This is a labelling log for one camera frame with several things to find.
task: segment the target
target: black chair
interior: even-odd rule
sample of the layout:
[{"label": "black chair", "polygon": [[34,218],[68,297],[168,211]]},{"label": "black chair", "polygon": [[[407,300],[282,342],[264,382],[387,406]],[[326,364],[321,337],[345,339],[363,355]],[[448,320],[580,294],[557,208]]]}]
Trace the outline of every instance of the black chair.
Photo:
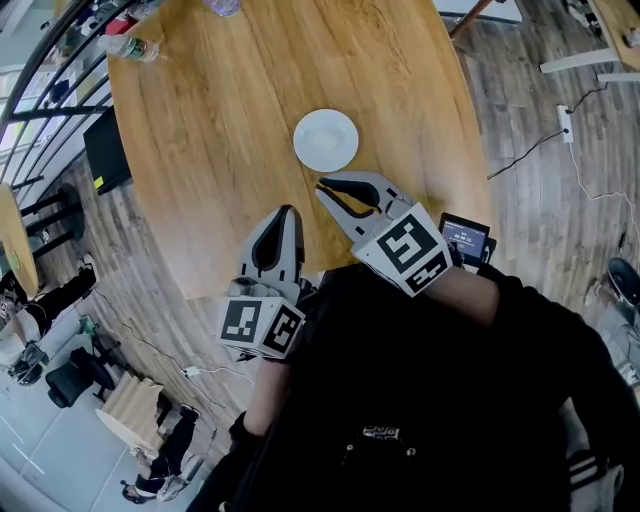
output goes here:
[{"label": "black chair", "polygon": [[104,401],[104,390],[114,390],[115,383],[104,367],[103,357],[89,354],[83,347],[71,352],[68,363],[49,372],[45,378],[49,384],[49,398],[61,409],[71,407],[94,382],[101,386],[94,394]]}]

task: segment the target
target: round wooden table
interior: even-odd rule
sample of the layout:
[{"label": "round wooden table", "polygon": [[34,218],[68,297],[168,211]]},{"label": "round wooden table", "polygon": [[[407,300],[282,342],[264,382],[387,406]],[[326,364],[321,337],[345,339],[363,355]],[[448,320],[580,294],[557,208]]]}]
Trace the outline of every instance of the round wooden table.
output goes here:
[{"label": "round wooden table", "polygon": [[22,221],[20,208],[16,203],[11,187],[0,185],[0,218],[2,232],[0,239],[4,246],[9,266],[27,297],[32,299],[38,294],[38,271],[29,245],[29,237]]},{"label": "round wooden table", "polygon": [[350,170],[384,173],[423,202],[489,224],[478,126],[460,65],[430,0],[243,0],[220,18],[168,0],[134,34],[161,43],[150,64],[109,59],[136,194],[187,298],[226,289],[244,238],[276,207],[304,224],[304,271],[353,261],[316,200],[320,174],[292,135],[308,112],[356,124]]}]

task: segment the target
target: sneaker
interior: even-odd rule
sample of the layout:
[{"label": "sneaker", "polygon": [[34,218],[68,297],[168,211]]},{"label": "sneaker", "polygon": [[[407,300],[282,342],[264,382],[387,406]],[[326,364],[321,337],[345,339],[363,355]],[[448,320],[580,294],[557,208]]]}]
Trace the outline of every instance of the sneaker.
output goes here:
[{"label": "sneaker", "polygon": [[93,256],[91,256],[91,254],[86,253],[82,257],[82,259],[78,262],[78,264],[79,264],[79,268],[87,268],[93,272],[96,282],[91,288],[94,288],[96,284],[100,282],[100,274],[98,273],[98,266],[96,265],[96,260],[93,259]]},{"label": "sneaker", "polygon": [[191,407],[188,404],[180,404],[180,415],[184,416],[184,413],[192,413],[196,415],[196,421],[200,418],[200,411],[195,407]]}]

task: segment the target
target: small screen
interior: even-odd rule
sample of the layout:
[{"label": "small screen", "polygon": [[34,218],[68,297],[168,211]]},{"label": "small screen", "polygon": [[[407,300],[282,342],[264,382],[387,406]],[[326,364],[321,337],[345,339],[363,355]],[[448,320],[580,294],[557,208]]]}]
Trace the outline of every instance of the small screen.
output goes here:
[{"label": "small screen", "polygon": [[482,259],[482,251],[487,239],[487,235],[482,231],[445,220],[442,236],[449,242],[455,242],[460,252]]}]

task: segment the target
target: hardwood floor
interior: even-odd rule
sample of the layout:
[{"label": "hardwood floor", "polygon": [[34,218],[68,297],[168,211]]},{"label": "hardwood floor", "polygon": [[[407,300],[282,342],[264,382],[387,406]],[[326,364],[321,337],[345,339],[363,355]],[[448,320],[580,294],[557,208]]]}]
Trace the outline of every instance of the hardwood floor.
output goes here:
[{"label": "hardwood floor", "polygon": [[[476,22],[455,42],[472,93],[488,166],[494,172],[537,140],[560,130],[556,105],[573,107],[600,88],[596,72],[621,64],[586,66],[543,75],[538,64],[604,48],[557,0],[519,3],[522,25]],[[582,182],[592,196],[626,192],[638,202],[640,87],[611,84],[591,94],[571,116],[573,149]],[[579,188],[562,137],[490,181],[500,243],[494,264],[589,320],[584,292],[616,254],[625,226],[623,255],[638,263],[638,235],[625,200],[590,201]]]},{"label": "hardwood floor", "polygon": [[[599,85],[596,70],[610,68],[592,66],[542,75],[538,64],[543,60],[604,45],[570,18],[559,1],[526,2],[523,8],[522,25],[477,21],[456,41],[493,170],[557,132],[555,105],[574,105]],[[621,191],[638,202],[639,105],[638,85],[611,84],[606,92],[589,96],[572,116],[576,160],[592,195]],[[224,371],[200,374],[194,382],[221,404],[213,405],[182,376],[179,365],[229,366],[251,375],[255,363],[235,365],[231,355],[213,341],[213,299],[182,298],[140,212],[134,186],[98,197],[84,158],[62,181],[78,188],[87,231],[79,243],[65,244],[40,260],[45,274],[63,282],[73,275],[77,257],[86,250],[94,255],[102,274],[98,291],[109,302],[94,293],[79,308],[123,342],[134,367],[164,384],[176,401],[190,402],[204,412],[194,451],[206,452],[214,425],[218,427],[208,453],[209,461],[215,463],[229,448],[227,429],[246,406],[252,386]],[[589,201],[560,138],[491,180],[491,192],[492,229],[499,233],[494,264],[583,313],[587,320],[599,310],[583,307],[584,292],[589,280],[601,275],[615,255],[625,225],[633,245],[627,244],[624,254],[638,264],[639,240],[628,206],[621,198]],[[179,365],[136,337],[175,357]]]}]

